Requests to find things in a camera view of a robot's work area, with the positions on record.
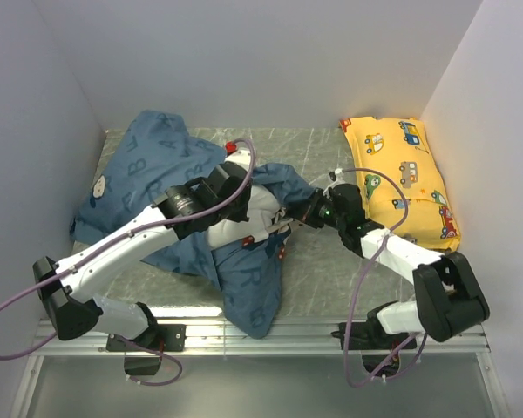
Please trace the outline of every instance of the metal frame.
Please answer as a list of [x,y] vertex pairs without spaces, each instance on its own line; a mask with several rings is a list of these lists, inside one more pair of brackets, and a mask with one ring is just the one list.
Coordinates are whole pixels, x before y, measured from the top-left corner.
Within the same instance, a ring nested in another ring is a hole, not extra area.
[[488,398],[492,404],[494,416],[496,418],[511,417],[504,390],[494,367],[492,355],[489,352],[477,353],[477,360],[479,361],[480,373],[485,383]]
[[[224,317],[218,318],[171,318],[158,319],[161,324],[185,324],[186,343],[180,356],[195,355],[337,355],[341,354],[338,339],[331,337],[343,317],[287,317],[274,321],[271,332],[262,340],[247,337]],[[54,332],[49,320],[42,320],[37,328],[35,342]],[[105,350],[108,335],[88,333],[71,341],[52,340],[37,350],[27,362],[10,418],[25,418],[35,392],[44,357],[46,356],[124,356],[150,355],[146,353],[111,353]],[[364,351],[364,354],[388,354],[388,351]],[[475,353],[482,373],[486,391],[496,418],[507,418],[506,400],[492,365],[490,348],[482,326],[473,327],[447,342],[437,343],[429,339],[425,353],[454,354]]]
[[38,376],[43,366],[43,356],[31,356],[27,360],[24,374],[19,383],[16,398],[10,411],[10,418],[25,418],[29,412],[29,406],[35,393]]
[[[282,318],[274,321],[271,332],[262,340],[247,337],[241,330],[224,318],[172,318],[159,319],[160,324],[185,324],[185,349],[178,356],[188,355],[329,355],[340,354],[339,340],[331,338],[340,317]],[[41,321],[36,341],[43,340],[54,332],[49,321]],[[144,353],[106,352],[108,336],[101,333],[87,333],[71,341],[53,340],[36,351],[43,356],[98,356],[138,355]],[[486,353],[489,351],[484,330],[473,327],[463,334],[442,344],[429,339],[425,353]],[[387,354],[385,350],[364,351],[364,354]]]

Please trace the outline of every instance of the red cap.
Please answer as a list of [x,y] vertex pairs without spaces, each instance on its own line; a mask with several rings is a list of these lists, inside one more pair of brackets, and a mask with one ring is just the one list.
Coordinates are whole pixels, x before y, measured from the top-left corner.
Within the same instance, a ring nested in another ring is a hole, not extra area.
[[225,150],[227,150],[227,155],[232,154],[238,149],[238,146],[234,142],[227,142],[225,144]]

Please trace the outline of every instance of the yellow cloth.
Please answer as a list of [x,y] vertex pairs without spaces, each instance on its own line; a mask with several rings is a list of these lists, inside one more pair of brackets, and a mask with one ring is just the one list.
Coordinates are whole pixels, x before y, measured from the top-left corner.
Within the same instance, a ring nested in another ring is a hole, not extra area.
[[[444,181],[426,140],[425,125],[416,119],[352,118],[340,121],[355,166],[378,170],[397,182],[409,200],[409,218],[395,234],[429,249],[453,250],[461,240],[449,206]],[[403,216],[403,200],[386,180],[357,172],[364,210],[392,227]]]

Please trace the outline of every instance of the gray floor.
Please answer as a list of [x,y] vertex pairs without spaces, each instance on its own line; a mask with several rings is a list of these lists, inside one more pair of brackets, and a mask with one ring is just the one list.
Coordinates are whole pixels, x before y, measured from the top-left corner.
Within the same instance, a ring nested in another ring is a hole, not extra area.
[[[108,132],[97,177],[123,133]],[[310,184],[319,187],[329,183],[329,171],[353,166],[350,148],[340,129],[191,129],[190,134],[219,145],[235,138],[252,138],[260,164],[291,164]],[[74,251],[82,247],[85,246],[76,243]],[[301,229],[287,245],[279,316],[346,314],[357,274],[365,262],[345,250],[333,230]],[[142,301],[164,308],[166,316],[222,315],[221,295],[206,280],[164,272],[145,263],[126,270],[104,293],[116,300]],[[378,266],[362,287],[357,317],[364,317],[385,302],[410,296],[410,285]]]

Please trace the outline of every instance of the glass panel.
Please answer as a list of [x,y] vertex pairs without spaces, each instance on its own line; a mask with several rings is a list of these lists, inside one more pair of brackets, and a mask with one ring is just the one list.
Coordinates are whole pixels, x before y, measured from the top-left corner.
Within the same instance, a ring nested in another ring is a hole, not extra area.
[[[146,388],[125,380],[121,358],[46,358],[29,417],[494,417],[474,354],[425,354],[398,381],[364,389],[347,386],[341,356],[183,363],[175,384]],[[363,378],[360,356],[352,369]]]

